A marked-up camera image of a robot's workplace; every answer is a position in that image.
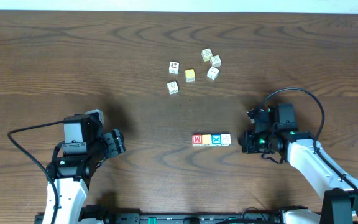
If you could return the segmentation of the green sided wooden block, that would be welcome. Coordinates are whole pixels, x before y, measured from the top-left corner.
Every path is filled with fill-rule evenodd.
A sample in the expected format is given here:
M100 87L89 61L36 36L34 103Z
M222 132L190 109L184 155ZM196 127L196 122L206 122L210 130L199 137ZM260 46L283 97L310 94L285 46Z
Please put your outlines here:
M229 146L231 144L231 135L230 134L221 134L221 145Z

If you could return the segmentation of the blue X wooden block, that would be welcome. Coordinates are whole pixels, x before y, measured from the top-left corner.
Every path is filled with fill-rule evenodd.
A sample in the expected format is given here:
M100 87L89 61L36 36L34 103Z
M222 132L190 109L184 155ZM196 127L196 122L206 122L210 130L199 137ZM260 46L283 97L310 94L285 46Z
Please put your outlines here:
M211 136L211 145L212 146L221 146L222 145L222 137L220 134L213 134Z

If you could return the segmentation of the yellow M wooden block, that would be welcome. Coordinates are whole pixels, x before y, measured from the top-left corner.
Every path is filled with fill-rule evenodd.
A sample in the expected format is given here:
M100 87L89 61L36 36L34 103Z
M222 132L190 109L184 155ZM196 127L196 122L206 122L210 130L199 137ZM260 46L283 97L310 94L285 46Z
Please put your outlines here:
M202 146L211 146L212 145L212 135L203 134L201 136L201 144L202 144Z

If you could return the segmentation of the red letter wooden block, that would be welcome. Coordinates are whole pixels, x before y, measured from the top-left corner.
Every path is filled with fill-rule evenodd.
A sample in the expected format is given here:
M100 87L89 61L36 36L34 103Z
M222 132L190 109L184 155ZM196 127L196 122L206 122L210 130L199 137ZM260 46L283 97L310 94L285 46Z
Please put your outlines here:
M198 146L202 146L202 135L201 134L194 134L192 135L192 146L193 147L198 147Z

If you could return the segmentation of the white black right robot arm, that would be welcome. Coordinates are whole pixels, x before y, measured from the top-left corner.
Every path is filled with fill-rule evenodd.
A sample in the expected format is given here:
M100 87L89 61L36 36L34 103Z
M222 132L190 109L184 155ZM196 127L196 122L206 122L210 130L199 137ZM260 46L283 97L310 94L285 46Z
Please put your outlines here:
M280 155L279 164L289 163L322 198L320 213L302 206L283 208L280 223L353 223L358 217L358 180L349 175L323 149L316 136L300 131L291 104L255 108L247 113L254 128L239 139L242 152L270 159Z

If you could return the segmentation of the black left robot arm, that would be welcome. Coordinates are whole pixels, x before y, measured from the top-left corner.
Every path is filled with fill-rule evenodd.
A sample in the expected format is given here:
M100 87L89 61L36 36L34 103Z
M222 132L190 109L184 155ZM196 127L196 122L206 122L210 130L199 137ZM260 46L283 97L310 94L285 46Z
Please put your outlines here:
M101 110L87 111L63 120L65 139L53 152L47 166L47 205L41 223L114 223L102 206L83 206L90 180L109 158L126 151L118 129L103 133Z

